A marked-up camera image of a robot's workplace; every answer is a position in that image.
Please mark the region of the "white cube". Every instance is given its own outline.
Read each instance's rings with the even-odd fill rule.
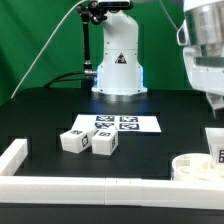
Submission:
[[[92,145],[92,137],[97,132],[96,127],[70,130],[60,135],[64,151],[80,153]]]
[[[214,167],[224,176],[224,128],[205,128],[205,131]]]
[[[110,156],[118,146],[118,131],[114,126],[98,131],[92,138],[94,154]]]

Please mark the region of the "white paper sheet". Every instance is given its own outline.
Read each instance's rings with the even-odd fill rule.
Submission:
[[[107,129],[111,125],[118,131],[161,132],[155,116],[114,116],[114,115],[85,115],[79,114],[72,130],[86,126],[96,126],[97,129]]]

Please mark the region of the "black cable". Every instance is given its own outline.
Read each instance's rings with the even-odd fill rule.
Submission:
[[[86,79],[62,79],[62,80],[54,80],[54,81],[51,81],[49,83],[47,83],[46,85],[44,85],[44,88],[48,88],[50,87],[53,83],[56,83],[56,82],[71,82],[71,81],[84,81]]]
[[[50,82],[45,84],[43,87],[48,88],[48,87],[50,87],[51,84],[53,84],[54,82],[57,82],[60,79],[63,79],[63,78],[69,77],[69,76],[73,76],[73,75],[82,75],[82,74],[84,74],[84,72],[69,72],[69,73],[66,73],[64,75],[60,75],[60,76],[52,79]]]

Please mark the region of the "cube with marker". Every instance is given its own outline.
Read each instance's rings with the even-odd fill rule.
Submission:
[[[60,135],[64,151],[80,153],[92,145],[92,138],[97,128],[86,127],[67,131]]]
[[[118,131],[115,126],[98,131],[92,138],[94,154],[110,156],[118,146]]]

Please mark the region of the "white block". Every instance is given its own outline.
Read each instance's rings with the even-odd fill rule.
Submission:
[[[219,175],[224,176],[224,128],[205,128],[210,154]]]
[[[105,178],[0,177],[0,203],[104,205]]]
[[[16,139],[0,157],[0,176],[13,176],[27,154],[27,140]]]
[[[87,127],[86,129],[70,130],[60,135],[64,151],[80,153],[92,145],[92,137],[97,128]]]
[[[224,183],[143,180],[142,206],[223,210]]]
[[[92,138],[92,151],[94,154],[110,156],[118,146],[118,131],[114,126],[101,130]]]
[[[105,205],[142,204],[142,179],[107,178],[105,186]]]

